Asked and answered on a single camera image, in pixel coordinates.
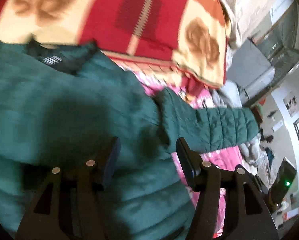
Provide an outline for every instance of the bed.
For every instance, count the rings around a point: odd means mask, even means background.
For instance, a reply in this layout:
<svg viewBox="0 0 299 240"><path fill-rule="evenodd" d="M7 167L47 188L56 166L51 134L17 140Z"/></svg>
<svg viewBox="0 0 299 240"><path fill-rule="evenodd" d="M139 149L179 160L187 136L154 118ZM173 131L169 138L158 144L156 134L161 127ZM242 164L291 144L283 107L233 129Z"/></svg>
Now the bed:
<svg viewBox="0 0 299 240"><path fill-rule="evenodd" d="M32 34L48 44L94 39L118 66L136 75L147 95L170 87L193 108L214 107L208 88L226 81L227 54L241 46L275 0L137 1L0 0L0 40L26 43ZM177 155L172 157L186 184ZM256 174L238 147L202 158L232 171L242 164ZM196 206L197 193L189 188L188 193ZM225 194L221 192L215 236L222 233Z"/></svg>

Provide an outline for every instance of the black device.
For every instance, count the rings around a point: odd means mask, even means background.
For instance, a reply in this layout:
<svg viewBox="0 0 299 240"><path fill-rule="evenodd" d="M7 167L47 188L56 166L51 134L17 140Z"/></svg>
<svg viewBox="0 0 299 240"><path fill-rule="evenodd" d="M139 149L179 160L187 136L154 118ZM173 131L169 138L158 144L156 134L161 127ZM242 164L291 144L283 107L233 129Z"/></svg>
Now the black device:
<svg viewBox="0 0 299 240"><path fill-rule="evenodd" d="M226 189L226 213L223 234L217 239L279 239L264 202L267 194L257 177L241 165L235 171L226 171L203 161L184 138L176 141L176 150L188 185L200 192L186 240L213 239L221 188ZM54 168L26 210L16 240L107 240L95 192L110 184L119 152L120 140L115 137L97 159L75 169ZM286 179L292 182L295 171L291 167L287 160L283 161L275 188ZM277 196L283 194L281 190L273 192L278 192ZM175 239L180 233L173 233L168 239ZM1 225L0 236L2 240L11 240Z"/></svg>
<svg viewBox="0 0 299 240"><path fill-rule="evenodd" d="M268 192L273 204L280 204L283 201L296 174L296 168L286 157L284 157L282 164L278 169L276 180Z"/></svg>

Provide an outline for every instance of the blanket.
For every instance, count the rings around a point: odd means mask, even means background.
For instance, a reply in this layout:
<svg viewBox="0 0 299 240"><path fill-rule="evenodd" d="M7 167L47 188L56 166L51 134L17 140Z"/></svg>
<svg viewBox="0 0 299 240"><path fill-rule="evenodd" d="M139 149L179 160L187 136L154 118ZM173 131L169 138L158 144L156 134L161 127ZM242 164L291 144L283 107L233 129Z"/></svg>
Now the blanket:
<svg viewBox="0 0 299 240"><path fill-rule="evenodd" d="M114 62L202 90L226 74L231 23L219 0L0 0L0 40L83 44Z"/></svg>
<svg viewBox="0 0 299 240"><path fill-rule="evenodd" d="M100 51L72 76L0 42L0 223L15 233L42 167L81 165L118 136L112 183L98 194L108 238L162 239L181 229L185 239L194 207L171 158L175 141L206 153L257 131L249 109L195 110L170 89L148 97Z"/></svg>

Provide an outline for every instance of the patterned blanket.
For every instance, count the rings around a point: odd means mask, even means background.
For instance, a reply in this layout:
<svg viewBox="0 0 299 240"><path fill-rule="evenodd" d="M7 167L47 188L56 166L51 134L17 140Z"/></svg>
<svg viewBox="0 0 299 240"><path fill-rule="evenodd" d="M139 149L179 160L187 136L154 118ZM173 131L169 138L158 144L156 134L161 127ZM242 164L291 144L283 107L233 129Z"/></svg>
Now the patterned blanket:
<svg viewBox="0 0 299 240"><path fill-rule="evenodd" d="M175 85L190 79L193 96L226 79L231 24L219 0L0 0L0 40L31 33L41 43L96 40L121 66Z"/></svg>

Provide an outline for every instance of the white wall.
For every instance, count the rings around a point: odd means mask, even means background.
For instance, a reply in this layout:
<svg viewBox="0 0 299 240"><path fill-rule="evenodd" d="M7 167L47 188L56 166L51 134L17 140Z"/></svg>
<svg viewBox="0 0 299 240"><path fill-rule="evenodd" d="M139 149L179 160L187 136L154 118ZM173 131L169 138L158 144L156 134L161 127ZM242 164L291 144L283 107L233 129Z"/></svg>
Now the white wall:
<svg viewBox="0 0 299 240"><path fill-rule="evenodd" d="M267 118L271 111L277 111L274 114L274 119ZM289 135L288 128L286 125L283 125L276 132L272 131L272 127L277 124L280 120L283 120L282 113L280 112L274 98L269 95L266 97L265 104L262 107L263 112L263 123L261 127L263 128L264 136L273 135L274 139L271 143L262 142L262 146L269 147L273 150L274 160L272 163L272 171L277 174L278 169L283 161L283 158L286 157L295 167L296 167L296 159L294 154L294 148L292 145L292 141ZM298 179L295 179L293 184L289 189L289 193L294 193L298 190Z"/></svg>
<svg viewBox="0 0 299 240"><path fill-rule="evenodd" d="M269 12L272 24L276 23L282 17L293 2L294 0L276 0Z"/></svg>
<svg viewBox="0 0 299 240"><path fill-rule="evenodd" d="M294 150L296 168L297 168L297 181L298 181L298 190L299 190L299 142L296 130L294 128L294 122L299 118L299 112L293 117L290 117L288 110L283 102L283 99L290 93L293 92L296 96L296 99L299 103L299 69L294 73L289 75L286 80L272 92L272 96L283 116L285 126L291 137L291 142Z"/></svg>

